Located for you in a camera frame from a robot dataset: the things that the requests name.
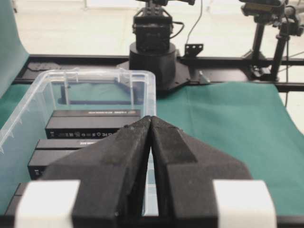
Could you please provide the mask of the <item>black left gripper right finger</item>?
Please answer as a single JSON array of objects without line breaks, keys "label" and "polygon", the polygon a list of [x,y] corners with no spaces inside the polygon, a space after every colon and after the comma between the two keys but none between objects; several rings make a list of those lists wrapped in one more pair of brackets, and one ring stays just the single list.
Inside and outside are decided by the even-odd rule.
[{"label": "black left gripper right finger", "polygon": [[262,180],[240,160],[158,117],[151,120],[159,213],[177,228],[275,228]]}]

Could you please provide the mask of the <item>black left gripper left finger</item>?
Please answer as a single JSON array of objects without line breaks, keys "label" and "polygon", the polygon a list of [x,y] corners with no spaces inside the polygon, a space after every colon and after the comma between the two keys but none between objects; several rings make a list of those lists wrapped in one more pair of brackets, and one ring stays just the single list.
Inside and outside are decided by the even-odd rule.
[{"label": "black left gripper left finger", "polygon": [[17,206],[17,228],[115,228],[140,214],[151,117],[51,163]]}]

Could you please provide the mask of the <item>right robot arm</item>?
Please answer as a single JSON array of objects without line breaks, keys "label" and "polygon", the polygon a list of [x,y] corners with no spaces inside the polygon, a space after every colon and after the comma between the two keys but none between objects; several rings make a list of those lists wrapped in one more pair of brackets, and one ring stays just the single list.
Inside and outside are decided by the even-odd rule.
[{"label": "right robot arm", "polygon": [[171,39],[184,29],[183,22],[174,21],[163,7],[167,0],[146,0],[133,17],[136,41],[130,45],[130,69],[147,70],[155,74],[175,73],[176,47]]}]

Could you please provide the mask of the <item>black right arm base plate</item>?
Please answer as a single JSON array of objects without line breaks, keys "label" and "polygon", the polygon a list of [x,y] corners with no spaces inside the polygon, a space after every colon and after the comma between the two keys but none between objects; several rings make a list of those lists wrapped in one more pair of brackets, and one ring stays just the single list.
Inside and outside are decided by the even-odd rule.
[{"label": "black right arm base plate", "polygon": [[155,75],[156,91],[167,93],[190,81],[190,70],[176,58],[130,58],[117,68],[149,71]]}]

